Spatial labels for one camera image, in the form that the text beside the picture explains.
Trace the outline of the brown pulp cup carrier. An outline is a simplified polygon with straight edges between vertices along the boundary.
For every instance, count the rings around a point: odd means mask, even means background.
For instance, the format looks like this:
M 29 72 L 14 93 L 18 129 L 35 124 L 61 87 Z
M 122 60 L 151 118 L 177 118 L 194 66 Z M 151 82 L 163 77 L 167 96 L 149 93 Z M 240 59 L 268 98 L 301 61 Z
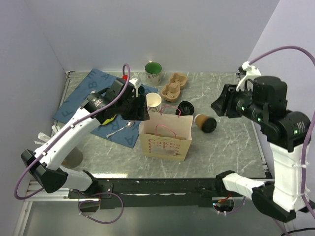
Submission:
M 173 73 L 169 78 L 169 83 L 162 88 L 161 97 L 168 102 L 177 101 L 187 81 L 188 78 L 183 73 Z

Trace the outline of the cream cakes paper bag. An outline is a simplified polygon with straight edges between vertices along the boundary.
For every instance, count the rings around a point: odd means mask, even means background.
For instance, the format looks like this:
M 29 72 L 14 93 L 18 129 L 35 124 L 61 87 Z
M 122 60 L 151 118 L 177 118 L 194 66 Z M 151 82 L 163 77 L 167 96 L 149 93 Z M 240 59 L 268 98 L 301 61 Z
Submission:
M 139 124 L 142 152 L 148 157 L 184 161 L 192 142 L 193 116 L 148 112 L 150 119 Z

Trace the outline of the black cup lid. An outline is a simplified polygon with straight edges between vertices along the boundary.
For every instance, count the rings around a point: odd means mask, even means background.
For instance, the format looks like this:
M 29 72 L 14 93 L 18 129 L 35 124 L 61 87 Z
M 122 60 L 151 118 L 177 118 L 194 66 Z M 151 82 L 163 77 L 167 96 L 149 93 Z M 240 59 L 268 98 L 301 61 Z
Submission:
M 201 130 L 204 133 L 212 133 L 217 127 L 217 121 L 214 118 L 206 118 L 201 126 Z

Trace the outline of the brown paper coffee cup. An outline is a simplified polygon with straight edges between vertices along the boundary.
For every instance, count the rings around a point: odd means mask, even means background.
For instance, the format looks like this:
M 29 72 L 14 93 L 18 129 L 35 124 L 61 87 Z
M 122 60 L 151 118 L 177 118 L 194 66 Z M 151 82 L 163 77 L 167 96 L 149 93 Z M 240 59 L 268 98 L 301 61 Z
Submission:
M 197 114 L 194 118 L 194 123 L 199 129 L 202 129 L 202 126 L 204 122 L 208 119 L 209 117 L 204 114 Z

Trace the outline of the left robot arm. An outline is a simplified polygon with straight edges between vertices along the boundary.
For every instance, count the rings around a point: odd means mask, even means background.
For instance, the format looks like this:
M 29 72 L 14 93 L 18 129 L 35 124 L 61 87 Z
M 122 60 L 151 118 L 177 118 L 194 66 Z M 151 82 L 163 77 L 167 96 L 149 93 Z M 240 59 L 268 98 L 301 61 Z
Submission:
M 96 178 L 87 171 L 70 170 L 61 164 L 87 134 L 115 115 L 127 121 L 149 119 L 143 86 L 116 78 L 110 88 L 89 94 L 56 135 L 35 151 L 22 153 L 27 170 L 47 193 L 68 187 L 87 198 L 93 197 L 98 187 Z

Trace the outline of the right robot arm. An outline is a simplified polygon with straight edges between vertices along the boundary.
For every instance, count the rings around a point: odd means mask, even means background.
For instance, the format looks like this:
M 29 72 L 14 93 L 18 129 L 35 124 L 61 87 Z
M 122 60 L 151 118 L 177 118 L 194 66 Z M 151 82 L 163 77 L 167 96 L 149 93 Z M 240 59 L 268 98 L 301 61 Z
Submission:
M 216 176 L 221 196 L 238 193 L 252 200 L 256 209 L 281 222 L 297 211 L 315 207 L 306 194 L 306 154 L 313 122 L 302 112 L 287 108 L 287 84 L 274 76 L 252 79 L 252 88 L 226 84 L 211 108 L 220 117 L 246 117 L 260 126 L 269 142 L 274 162 L 274 181 L 242 177 L 234 171 Z

